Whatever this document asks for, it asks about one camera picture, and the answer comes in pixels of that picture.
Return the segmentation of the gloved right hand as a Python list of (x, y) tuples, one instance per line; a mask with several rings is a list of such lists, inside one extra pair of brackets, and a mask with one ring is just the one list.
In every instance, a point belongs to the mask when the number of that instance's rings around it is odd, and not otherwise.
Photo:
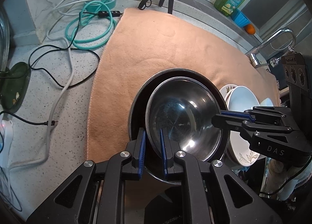
[[(265, 179), (265, 184), (262, 187), (263, 192), (272, 193), (278, 190), (287, 179), (291, 178), (301, 168), (286, 167), (283, 163), (271, 159), (267, 165), (268, 172)], [(278, 198), (280, 201), (285, 201), (291, 196), (293, 191), (298, 187), (304, 185), (311, 178), (311, 163), (295, 178), (289, 181), (277, 194), (273, 197)]]

